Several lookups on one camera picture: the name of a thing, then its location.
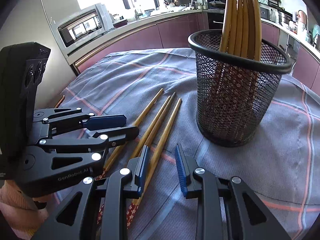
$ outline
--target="cabinet door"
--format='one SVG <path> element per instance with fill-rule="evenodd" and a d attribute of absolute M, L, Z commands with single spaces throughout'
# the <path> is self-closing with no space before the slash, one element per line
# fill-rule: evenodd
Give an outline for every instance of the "cabinet door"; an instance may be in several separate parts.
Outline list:
<path fill-rule="evenodd" d="M 303 46 L 300 46 L 292 76 L 311 89 L 318 69 L 318 61 Z"/>
<path fill-rule="evenodd" d="M 262 38 L 271 42 L 273 45 L 278 46 L 279 29 L 273 25 L 261 22 Z"/>
<path fill-rule="evenodd" d="M 194 23 L 191 23 L 192 33 L 197 30 Z M 175 18 L 157 24 L 164 49 L 188 48 L 188 37 L 191 35 L 187 16 Z"/>
<path fill-rule="evenodd" d="M 315 92 L 318 96 L 320 96 L 320 66 L 318 68 L 318 72 L 315 81 L 313 82 L 313 85 L 311 87 L 311 90 Z"/>
<path fill-rule="evenodd" d="M 208 22 L 210 30 L 222 30 L 223 27 L 223 13 L 208 13 Z"/>

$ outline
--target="pink stripe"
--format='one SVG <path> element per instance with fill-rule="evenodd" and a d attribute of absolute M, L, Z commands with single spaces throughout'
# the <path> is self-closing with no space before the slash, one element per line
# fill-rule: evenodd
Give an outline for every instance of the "pink stripe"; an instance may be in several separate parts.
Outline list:
<path fill-rule="evenodd" d="M 143 73 L 141 73 L 141 75 L 134 80 L 133 82 L 131 82 L 128 86 L 126 86 L 124 89 L 122 89 L 121 91 L 119 91 L 118 93 L 116 93 L 116 95 L 111 98 L 111 100 L 101 109 L 101 111 L 98 113 L 98 115 L 102 115 L 103 112 L 125 91 L 127 90 L 128 87 L 130 87 L 132 84 L 134 84 L 135 82 L 137 82 L 138 80 L 140 80 L 141 78 L 143 78 L 150 69 L 147 69 L 146 71 L 144 71 Z"/>
<path fill-rule="evenodd" d="M 292 109 L 292 110 L 294 110 L 294 111 L 297 111 L 297 112 L 299 112 L 299 113 L 301 113 L 301 114 L 308 115 L 307 113 L 305 113 L 305 112 L 303 112 L 303 111 L 301 111 L 301 110 L 299 110 L 299 109 L 297 109 L 297 108 L 295 108 L 295 107 L 293 107 L 293 106 L 289 106 L 289 105 L 287 105 L 287 104 L 279 103 L 279 102 L 274 101 L 274 100 L 272 100 L 271 102 L 274 103 L 274 104 L 276 104 L 276 105 L 281 105 L 281 106 L 288 107 L 288 108 L 290 108 L 290 109 Z"/>
<path fill-rule="evenodd" d="M 169 155 L 167 155 L 167 154 L 165 154 L 165 153 L 162 153 L 162 154 L 161 154 L 161 157 L 162 157 L 163 159 L 165 159 L 166 161 L 172 163 L 173 165 L 176 165 L 176 160 L 175 160 L 174 158 L 172 158 L 171 156 L 169 156 Z"/>
<path fill-rule="evenodd" d="M 301 207 L 291 207 L 291 206 L 286 206 L 286 205 L 280 205 L 276 203 L 271 203 L 266 200 L 262 200 L 262 202 L 268 207 L 268 208 L 273 208 L 277 210 L 285 210 L 285 211 L 292 211 L 292 212 L 299 212 L 301 210 Z M 320 212 L 320 208 L 307 208 L 307 212 Z"/>
<path fill-rule="evenodd" d="M 95 108 L 93 105 L 91 105 L 89 102 L 87 102 L 86 100 L 76 96 L 76 94 L 74 92 L 72 92 L 68 87 L 66 87 L 66 90 L 75 97 L 75 99 L 80 100 L 81 102 L 83 102 L 87 107 L 89 107 L 92 111 L 96 112 L 96 114 L 99 113 L 99 110 L 97 108 Z"/>
<path fill-rule="evenodd" d="M 308 113 L 308 108 L 307 105 L 304 102 L 304 97 L 305 97 L 306 92 L 303 90 L 302 92 L 302 103 L 305 107 L 306 112 Z M 308 135 L 307 135 L 307 142 L 308 142 L 308 166 L 307 166 L 307 179 L 306 179 L 306 186 L 305 186 L 305 191 L 304 191 L 304 196 L 303 196 L 303 201 L 302 201 L 302 205 L 300 207 L 300 211 L 299 211 L 299 216 L 298 216 L 298 225 L 299 225 L 299 230 L 297 232 L 297 234 L 293 237 L 293 239 L 296 239 L 300 233 L 303 230 L 303 226 L 302 226 L 302 214 L 303 214 L 303 209 L 304 206 L 306 204 L 307 201 L 307 197 L 308 197 L 308 189 L 309 189 L 309 177 L 310 177 L 310 169 L 311 169 L 311 117 L 309 114 L 307 114 L 308 117 Z"/>
<path fill-rule="evenodd" d="M 118 65 L 123 65 L 123 63 L 117 62 L 117 61 L 113 61 L 112 63 L 118 64 Z M 178 69 L 174 69 L 174 68 L 161 67 L 161 66 L 156 66 L 156 65 L 155 66 L 142 66 L 142 65 L 139 65 L 139 64 L 133 63 L 133 62 L 130 62 L 130 65 L 133 65 L 133 66 L 138 67 L 138 68 L 156 67 L 156 68 L 161 68 L 161 69 L 164 69 L 164 70 L 170 70 L 170 71 L 173 71 L 173 72 L 176 72 L 176 73 L 179 73 L 179 74 L 185 74 L 185 75 L 191 75 L 191 76 L 195 76 L 196 75 L 196 73 L 189 73 L 189 72 L 178 70 Z"/>

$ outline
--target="kitchen counter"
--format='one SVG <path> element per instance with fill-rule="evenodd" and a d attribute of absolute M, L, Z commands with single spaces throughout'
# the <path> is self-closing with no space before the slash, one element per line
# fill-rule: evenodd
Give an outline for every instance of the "kitchen counter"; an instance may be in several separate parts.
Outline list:
<path fill-rule="evenodd" d="M 159 15 L 154 15 L 150 17 L 143 18 L 141 20 L 137 20 L 134 22 L 130 22 L 125 26 L 110 30 L 106 33 L 104 33 L 102 36 L 96 38 L 95 40 L 91 41 L 90 43 L 80 47 L 75 52 L 71 53 L 70 55 L 65 55 L 67 62 L 71 65 L 72 63 L 75 63 L 78 59 L 80 59 L 83 55 L 86 55 L 93 49 L 99 47 L 100 45 L 115 39 L 119 36 L 122 36 L 134 29 L 138 29 L 143 26 L 152 26 L 152 23 L 159 22 L 161 20 L 174 18 L 174 17 L 180 17 L 186 14 L 191 13 L 200 13 L 202 10 L 190 10 L 190 11 L 180 11 L 180 12 L 168 12 L 168 13 L 162 13 Z"/>
<path fill-rule="evenodd" d="M 150 16 L 144 19 L 140 19 L 134 22 L 130 22 L 125 26 L 113 29 L 111 31 L 108 31 L 104 33 L 102 36 L 90 41 L 88 44 L 80 47 L 73 53 L 69 55 L 65 55 L 67 62 L 75 65 L 80 65 L 84 61 L 84 56 L 86 55 L 86 58 L 89 58 L 91 54 L 94 55 L 94 51 L 101 47 L 101 46 L 109 46 L 114 42 L 119 41 L 120 39 L 123 39 L 124 37 L 131 35 L 133 33 L 137 33 L 143 29 L 149 28 L 153 25 L 156 25 L 160 22 L 164 22 L 170 19 L 175 19 L 179 17 L 183 17 L 186 15 L 194 14 L 194 13 L 219 13 L 223 14 L 224 12 L 221 10 L 190 10 L 190 11 L 180 11 L 180 12 L 168 12 L 168 13 L 163 13 L 155 16 Z M 296 39 L 300 44 L 303 45 L 303 47 L 308 50 L 310 54 L 312 54 L 319 62 L 320 62 L 320 52 L 315 49 L 311 44 L 308 42 L 301 40 L 298 35 L 295 33 L 287 30 L 283 26 L 276 24 L 274 22 L 261 19 L 262 22 L 273 25 L 276 28 L 286 32 L 290 36 L 292 36 L 294 39 Z"/>
<path fill-rule="evenodd" d="M 265 19 L 261 19 L 262 22 L 273 25 L 277 28 L 279 28 L 280 30 L 284 31 L 285 33 L 289 34 L 290 36 L 292 36 L 295 40 L 297 40 L 298 42 L 300 42 L 300 44 L 302 44 L 305 49 L 307 49 L 319 62 L 320 62 L 320 51 L 317 50 L 315 47 L 313 47 L 310 43 L 308 43 L 305 40 L 302 40 L 297 34 L 293 33 L 292 31 L 289 31 L 287 28 L 274 23 L 272 21 L 269 20 L 265 20 Z"/>

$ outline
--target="chopstick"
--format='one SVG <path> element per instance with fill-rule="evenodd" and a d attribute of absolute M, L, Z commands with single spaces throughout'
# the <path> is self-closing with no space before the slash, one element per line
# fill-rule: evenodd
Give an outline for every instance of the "chopstick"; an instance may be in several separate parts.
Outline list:
<path fill-rule="evenodd" d="M 143 121 L 143 119 L 146 117 L 148 112 L 150 111 L 151 107 L 155 104 L 155 102 L 158 100 L 158 98 L 161 96 L 163 93 L 163 88 L 159 90 L 159 92 L 155 95 L 155 97 L 151 100 L 151 102 L 146 106 L 146 108 L 142 111 L 142 113 L 138 116 L 138 118 L 133 122 L 132 125 L 134 126 L 139 126 L 139 124 Z M 120 152 L 123 150 L 123 148 L 126 146 L 127 143 L 124 145 L 117 146 L 110 157 L 107 159 L 106 163 L 104 164 L 104 171 L 102 175 L 98 176 L 97 179 L 103 179 L 105 174 L 107 173 L 108 170 L 110 170 L 111 166 L 115 162 L 116 158 L 120 154 Z"/>
<path fill-rule="evenodd" d="M 237 33 L 236 33 L 236 45 L 235 45 L 235 55 L 241 55 L 242 46 L 242 36 L 243 36 L 243 4 L 242 0 L 238 0 L 237 3 L 238 14 L 237 14 Z"/>
<path fill-rule="evenodd" d="M 166 127 L 164 128 L 164 131 L 161 135 L 161 138 L 159 140 L 159 143 L 156 147 L 156 150 L 150 160 L 150 163 L 149 163 L 149 170 L 148 170 L 148 174 L 147 174 L 147 178 L 146 178 L 146 182 L 145 182 L 145 185 L 144 185 L 144 191 L 143 191 L 143 194 L 142 196 L 139 198 L 139 199 L 134 199 L 132 200 L 131 202 L 131 205 L 129 206 L 129 209 L 127 211 L 127 228 L 130 226 L 131 222 L 132 222 L 132 219 L 134 217 L 134 214 L 137 210 L 137 208 L 139 207 L 140 203 L 141 203 L 141 200 L 144 196 L 144 193 L 146 192 L 147 188 L 148 188 L 148 185 L 151 181 L 151 178 L 152 178 L 152 175 L 153 173 L 155 172 L 156 170 L 156 166 L 158 164 L 158 161 L 160 159 L 160 156 L 161 156 L 161 153 L 163 151 L 163 148 L 164 148 L 164 145 L 168 139 L 168 136 L 169 136 L 169 133 L 170 133 L 170 130 L 172 128 L 172 125 L 173 125 L 173 122 L 175 120 L 175 117 L 177 116 L 177 113 L 179 111 L 179 108 L 180 108 L 180 105 L 181 105 L 181 102 L 182 102 L 182 99 L 179 98 L 177 104 L 175 105 L 174 107 L 174 110 L 167 122 L 167 125 Z"/>
<path fill-rule="evenodd" d="M 223 20 L 222 37 L 221 37 L 220 48 L 219 48 L 220 52 L 227 52 L 231 18 L 232 18 L 232 0 L 227 0 L 224 20 Z"/>
<path fill-rule="evenodd" d="M 255 22 L 255 48 L 254 48 L 254 60 L 261 60 L 261 17 L 258 0 L 253 0 L 254 6 L 254 22 Z"/>
<path fill-rule="evenodd" d="M 150 135 L 148 136 L 148 138 L 146 140 L 146 143 L 145 143 L 145 145 L 147 145 L 148 147 L 151 147 L 151 144 L 152 144 L 154 138 L 156 137 L 156 134 L 158 133 L 158 130 L 159 130 L 160 126 L 162 125 L 163 120 L 166 117 L 167 112 L 169 111 L 169 108 L 171 107 L 171 104 L 172 104 L 176 94 L 177 94 L 176 92 L 174 92 L 172 94 L 169 103 L 166 105 L 166 107 L 165 107 L 164 111 L 162 112 L 161 116 L 159 117 L 156 125 L 154 126 L 154 128 L 152 129 Z"/>
<path fill-rule="evenodd" d="M 255 14 L 254 14 L 253 0 L 248 0 L 248 15 L 249 15 L 248 59 L 254 59 L 254 50 L 255 50 Z"/>
<path fill-rule="evenodd" d="M 136 146 L 136 148 L 134 149 L 134 151 L 132 152 L 130 159 L 135 158 L 138 156 L 139 152 L 141 151 L 141 149 L 143 148 L 144 143 L 146 142 L 146 140 L 148 139 L 149 134 L 151 133 L 151 131 L 153 130 L 154 126 L 156 125 L 159 117 L 162 115 L 164 109 L 166 108 L 168 102 L 170 101 L 171 96 L 168 96 L 168 98 L 166 99 L 166 101 L 164 102 L 164 104 L 161 106 L 160 110 L 158 111 L 158 113 L 156 114 L 156 116 L 154 117 L 154 119 L 152 120 L 151 124 L 149 125 L 148 129 L 145 131 L 145 133 L 143 134 L 142 138 L 140 139 L 138 145 Z"/>
<path fill-rule="evenodd" d="M 234 55 L 237 32 L 237 0 L 232 0 L 232 14 L 230 25 L 230 36 L 228 43 L 228 54 Z"/>
<path fill-rule="evenodd" d="M 248 14 L 248 0 L 243 0 L 243 33 L 241 45 L 241 57 L 246 58 L 248 55 L 249 42 L 249 14 Z"/>

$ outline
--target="mesh pencil holder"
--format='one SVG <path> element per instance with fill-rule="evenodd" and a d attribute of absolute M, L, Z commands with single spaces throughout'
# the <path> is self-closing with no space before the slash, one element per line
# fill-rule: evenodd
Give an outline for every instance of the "mesh pencil holder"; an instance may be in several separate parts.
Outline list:
<path fill-rule="evenodd" d="M 219 52 L 222 30 L 189 36 L 196 52 L 197 125 L 212 142 L 237 147 L 252 139 L 279 85 L 292 68 L 286 54 L 262 40 L 261 61 Z"/>

